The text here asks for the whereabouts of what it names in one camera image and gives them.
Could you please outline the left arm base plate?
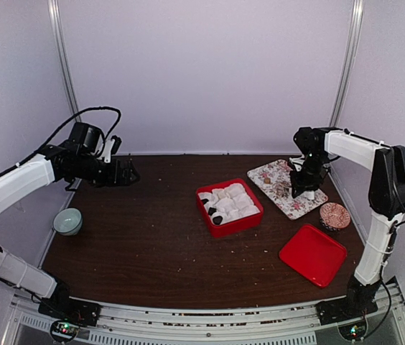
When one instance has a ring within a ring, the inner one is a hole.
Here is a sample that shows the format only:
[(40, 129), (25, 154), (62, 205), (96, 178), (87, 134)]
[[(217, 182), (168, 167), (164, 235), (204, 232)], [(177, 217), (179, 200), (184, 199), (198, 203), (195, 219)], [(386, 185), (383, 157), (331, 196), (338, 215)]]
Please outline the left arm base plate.
[(38, 312), (54, 318), (49, 333), (56, 342), (65, 344), (74, 340), (84, 328), (97, 325), (101, 305), (70, 298), (66, 306), (56, 306), (49, 300), (42, 299)]

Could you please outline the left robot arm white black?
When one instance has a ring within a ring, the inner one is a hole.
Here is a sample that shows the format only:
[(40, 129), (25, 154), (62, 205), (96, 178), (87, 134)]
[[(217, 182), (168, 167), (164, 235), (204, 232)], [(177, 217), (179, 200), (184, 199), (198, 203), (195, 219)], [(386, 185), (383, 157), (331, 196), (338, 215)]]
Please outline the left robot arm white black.
[[(96, 157), (65, 144), (49, 144), (28, 162), (13, 166), (0, 177), (0, 215), (43, 187), (76, 179), (99, 188), (121, 187), (139, 182), (140, 175), (132, 161), (123, 162), (110, 155)], [(61, 319), (69, 319), (76, 312), (75, 301), (64, 294), (62, 282), (1, 246), (0, 280), (48, 300), (49, 309)]]

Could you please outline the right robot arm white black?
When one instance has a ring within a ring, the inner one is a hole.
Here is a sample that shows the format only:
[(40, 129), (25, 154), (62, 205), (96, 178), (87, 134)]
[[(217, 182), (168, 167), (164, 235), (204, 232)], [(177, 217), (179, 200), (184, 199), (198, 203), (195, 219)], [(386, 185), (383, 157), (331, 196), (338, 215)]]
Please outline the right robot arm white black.
[(397, 230), (405, 223), (405, 147), (389, 146), (337, 127), (301, 127), (293, 140), (302, 153), (289, 161), (293, 198), (320, 188), (331, 156), (350, 160), (371, 173), (371, 227), (347, 295), (340, 301), (344, 315), (356, 317), (373, 301), (394, 250)]

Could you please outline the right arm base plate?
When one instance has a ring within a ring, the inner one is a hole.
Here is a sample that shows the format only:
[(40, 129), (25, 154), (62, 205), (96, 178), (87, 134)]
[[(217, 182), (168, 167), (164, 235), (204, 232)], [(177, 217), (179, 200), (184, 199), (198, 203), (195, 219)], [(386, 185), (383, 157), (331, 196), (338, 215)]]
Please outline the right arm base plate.
[(352, 342), (362, 341), (368, 335), (367, 316), (378, 310), (374, 302), (361, 310), (350, 308), (344, 298), (321, 301), (315, 308), (321, 326), (336, 324), (342, 338)]

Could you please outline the metal serving tongs white handle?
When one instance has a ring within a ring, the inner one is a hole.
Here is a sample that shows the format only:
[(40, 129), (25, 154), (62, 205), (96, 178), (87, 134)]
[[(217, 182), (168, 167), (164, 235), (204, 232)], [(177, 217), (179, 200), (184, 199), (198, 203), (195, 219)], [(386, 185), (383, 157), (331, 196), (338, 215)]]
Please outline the metal serving tongs white handle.
[[(296, 196), (293, 196), (294, 189), (290, 184), (278, 183), (275, 185), (274, 190), (278, 198), (296, 198)], [(301, 193), (300, 196), (309, 201), (313, 201), (315, 199), (315, 192), (305, 191)]]

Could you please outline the red square tin box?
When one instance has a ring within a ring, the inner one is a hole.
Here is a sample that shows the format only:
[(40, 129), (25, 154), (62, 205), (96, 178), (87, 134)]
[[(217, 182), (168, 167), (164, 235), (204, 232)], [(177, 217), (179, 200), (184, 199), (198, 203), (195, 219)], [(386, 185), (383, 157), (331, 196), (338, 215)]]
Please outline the red square tin box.
[[(224, 192), (226, 197), (219, 200), (217, 194)], [(205, 205), (201, 200), (208, 198)], [(258, 226), (264, 215), (264, 208), (243, 179), (236, 178), (215, 185), (200, 187), (196, 190), (196, 204), (210, 234), (215, 238), (224, 237)], [(216, 212), (208, 215), (208, 209)], [(216, 226), (215, 216), (222, 216), (223, 222)]]

